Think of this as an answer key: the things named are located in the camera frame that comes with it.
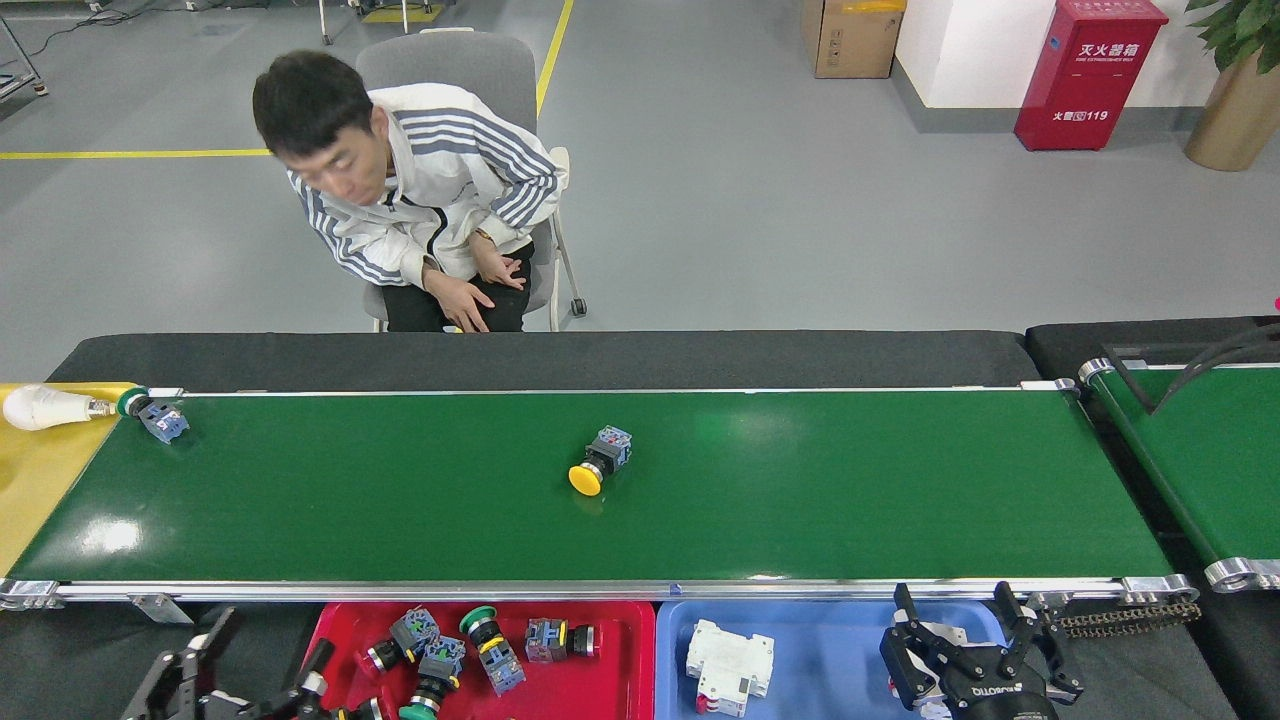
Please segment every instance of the white light bulb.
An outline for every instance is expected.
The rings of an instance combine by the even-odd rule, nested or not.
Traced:
[[[4,398],[4,419],[19,430],[42,430],[115,415],[115,404],[49,386],[22,386]]]

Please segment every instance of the red fire extinguisher box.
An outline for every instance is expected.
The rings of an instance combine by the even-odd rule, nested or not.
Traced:
[[[1014,133],[1028,150],[1102,150],[1169,18],[1147,0],[1057,0]]]

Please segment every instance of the cardboard box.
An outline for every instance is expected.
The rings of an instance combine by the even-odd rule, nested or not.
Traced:
[[[813,77],[888,77],[906,0],[804,0]]]

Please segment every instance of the green conveyor belt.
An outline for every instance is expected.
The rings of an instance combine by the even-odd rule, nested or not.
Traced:
[[[457,582],[1170,571],[1052,391],[191,396],[104,443],[12,578]],[[602,427],[632,460],[594,498]]]
[[[1130,370],[1152,398],[1178,369]],[[1148,415],[1115,370],[1098,392],[1206,565],[1280,557],[1280,368],[1215,368]]]

